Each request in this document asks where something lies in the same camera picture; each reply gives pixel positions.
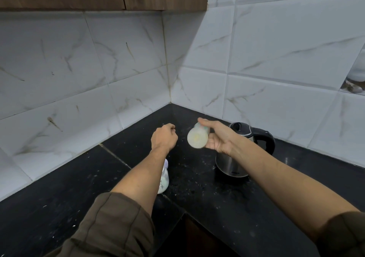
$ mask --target kettle handle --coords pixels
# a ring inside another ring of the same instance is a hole
[[[262,140],[266,142],[266,152],[272,155],[275,149],[275,139],[270,134],[270,132],[260,129],[251,127],[252,134],[256,140]]]

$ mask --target black countertop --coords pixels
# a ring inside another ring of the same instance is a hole
[[[149,153],[153,131],[169,122],[179,140],[167,157],[170,185],[152,213],[155,251],[187,212],[241,256],[318,256],[255,181],[227,177],[215,166],[215,152],[188,145],[199,116],[213,119],[169,104],[0,202],[0,257],[42,256],[60,246],[95,197]],[[274,156],[365,210],[365,169],[280,140]]]

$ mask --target stainless steel kettle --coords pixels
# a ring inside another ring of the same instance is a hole
[[[246,123],[231,123],[229,125],[231,129],[233,129],[237,134],[245,136],[250,139],[254,143],[257,144],[258,140],[262,140],[266,142],[266,151],[269,154],[273,154],[275,149],[275,139],[274,137],[266,130],[262,130],[260,128],[251,127]],[[234,159],[224,153],[217,153],[215,157],[215,163],[217,167],[224,172],[226,175],[230,175],[233,177],[245,177],[248,176],[247,172],[243,167],[239,165]]]

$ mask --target fist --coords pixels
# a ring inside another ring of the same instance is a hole
[[[171,123],[157,128],[151,138],[152,150],[156,148],[163,148],[169,152],[175,147],[176,142],[177,135],[175,132],[175,126]]]

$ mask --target brown sleeve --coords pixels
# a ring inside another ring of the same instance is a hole
[[[99,195],[76,233],[45,257],[148,256],[154,226],[149,214],[120,193]]]
[[[332,218],[317,248],[322,257],[365,257],[365,213],[347,212]]]

